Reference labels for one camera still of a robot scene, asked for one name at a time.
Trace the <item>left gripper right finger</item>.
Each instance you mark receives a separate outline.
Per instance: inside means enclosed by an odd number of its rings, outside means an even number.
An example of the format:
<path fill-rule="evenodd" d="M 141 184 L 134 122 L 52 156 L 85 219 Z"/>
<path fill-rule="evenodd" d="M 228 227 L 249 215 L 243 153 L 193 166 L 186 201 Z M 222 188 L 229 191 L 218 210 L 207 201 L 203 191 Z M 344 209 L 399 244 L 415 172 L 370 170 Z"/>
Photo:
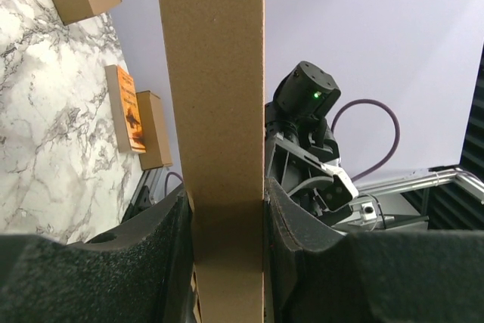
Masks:
<path fill-rule="evenodd" d="M 480 231 L 339 234 L 265 182 L 270 322 L 481 322 Z"/>

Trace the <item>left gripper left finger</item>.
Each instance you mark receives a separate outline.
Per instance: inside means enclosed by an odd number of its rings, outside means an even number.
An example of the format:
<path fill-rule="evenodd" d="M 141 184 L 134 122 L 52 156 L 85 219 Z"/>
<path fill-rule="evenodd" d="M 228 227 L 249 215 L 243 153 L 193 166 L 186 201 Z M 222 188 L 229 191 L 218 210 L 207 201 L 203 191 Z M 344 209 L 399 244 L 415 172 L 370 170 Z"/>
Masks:
<path fill-rule="evenodd" d="M 183 187 L 90 241 L 1 237 L 3 322 L 183 322 L 191 210 Z"/>

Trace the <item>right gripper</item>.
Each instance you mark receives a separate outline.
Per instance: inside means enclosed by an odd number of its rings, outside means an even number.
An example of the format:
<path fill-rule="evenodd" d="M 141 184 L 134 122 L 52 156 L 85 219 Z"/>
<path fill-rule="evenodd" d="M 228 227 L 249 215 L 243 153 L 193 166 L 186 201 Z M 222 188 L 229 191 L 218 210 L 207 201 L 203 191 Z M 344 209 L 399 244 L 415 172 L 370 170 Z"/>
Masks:
<path fill-rule="evenodd" d="M 331 182 L 332 162 L 322 163 L 280 134 L 265 139 L 265 175 L 273 178 L 297 205 L 314 216 L 326 213 L 318 205 L 315 190 L 321 182 Z"/>

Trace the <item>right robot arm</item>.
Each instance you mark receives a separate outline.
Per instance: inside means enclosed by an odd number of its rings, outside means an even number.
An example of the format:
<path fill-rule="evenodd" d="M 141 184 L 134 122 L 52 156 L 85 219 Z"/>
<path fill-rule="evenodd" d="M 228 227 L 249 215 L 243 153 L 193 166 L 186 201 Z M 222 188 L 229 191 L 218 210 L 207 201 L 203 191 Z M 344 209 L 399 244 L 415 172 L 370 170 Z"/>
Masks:
<path fill-rule="evenodd" d="M 334 78 L 309 61 L 299 62 L 265 104 L 265 139 L 280 134 L 322 163 L 340 158 L 327 113 L 341 95 Z"/>

